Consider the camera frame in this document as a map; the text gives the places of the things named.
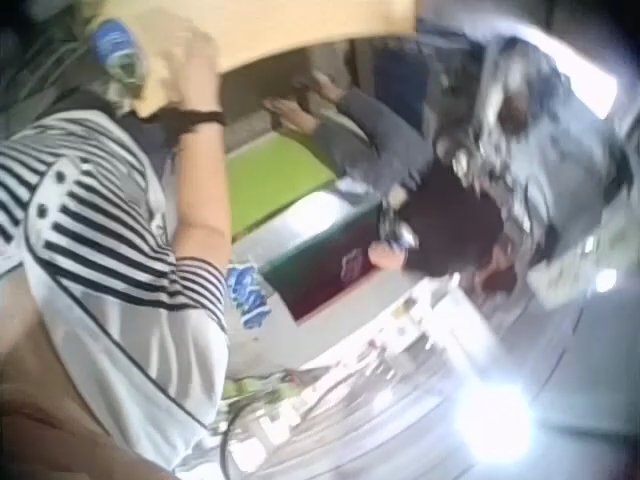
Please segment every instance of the person in dark shirt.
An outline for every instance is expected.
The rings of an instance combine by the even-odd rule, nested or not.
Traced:
[[[431,277],[471,270],[482,281],[511,268],[498,246],[503,233],[498,206],[465,189],[451,168],[434,161],[430,142],[357,88],[343,90],[316,73],[311,89],[336,105],[364,138],[334,119],[308,114],[291,100],[268,99],[265,108],[284,126],[308,135],[338,175],[368,185],[383,198],[395,185],[408,192],[398,216],[413,230],[418,246],[399,249],[376,242],[369,249],[374,265]]]

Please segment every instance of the black shirt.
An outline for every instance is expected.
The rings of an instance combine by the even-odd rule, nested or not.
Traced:
[[[495,202],[465,189],[453,170],[439,162],[398,213],[420,242],[409,251],[406,268],[431,277],[486,265],[503,231]]]

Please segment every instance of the green mat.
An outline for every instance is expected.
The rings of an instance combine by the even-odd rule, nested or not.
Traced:
[[[282,135],[233,156],[228,175],[236,237],[335,178],[307,148]]]

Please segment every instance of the black and white striped shirt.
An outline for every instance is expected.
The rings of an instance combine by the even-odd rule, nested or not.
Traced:
[[[215,417],[228,348],[223,272],[175,258],[169,236],[149,160],[105,115],[57,114],[0,145],[0,278],[25,269],[93,413],[173,468]]]

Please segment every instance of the bare foot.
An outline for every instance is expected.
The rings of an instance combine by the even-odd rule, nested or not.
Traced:
[[[331,80],[327,75],[317,70],[313,72],[313,80],[314,91],[327,102],[333,103],[334,105],[344,97],[345,93],[347,93],[333,83],[333,80]]]
[[[280,117],[282,124],[296,132],[311,135],[320,121],[308,114],[293,100],[269,98],[264,101],[264,108]]]

